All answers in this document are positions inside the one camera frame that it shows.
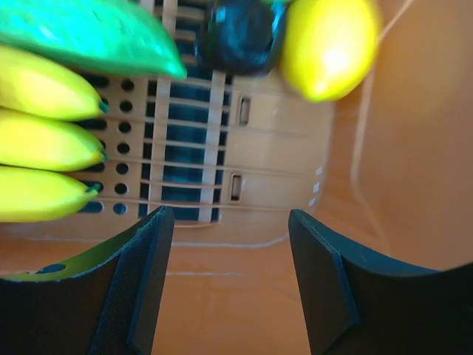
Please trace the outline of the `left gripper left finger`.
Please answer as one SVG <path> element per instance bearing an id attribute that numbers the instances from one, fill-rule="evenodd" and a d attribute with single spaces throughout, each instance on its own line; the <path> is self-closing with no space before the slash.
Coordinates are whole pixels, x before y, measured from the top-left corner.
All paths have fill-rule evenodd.
<path id="1" fill-rule="evenodd" d="M 1 277 L 3 354 L 150 354 L 174 231 L 162 206 L 35 273 Z"/>

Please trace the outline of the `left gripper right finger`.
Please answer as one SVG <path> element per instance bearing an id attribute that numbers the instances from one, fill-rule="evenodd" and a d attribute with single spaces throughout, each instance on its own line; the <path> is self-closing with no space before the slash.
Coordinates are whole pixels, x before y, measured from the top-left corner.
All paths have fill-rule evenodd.
<path id="1" fill-rule="evenodd" d="M 294 209 L 290 246 L 312 354 L 470 354 L 472 265 L 388 257 Z"/>

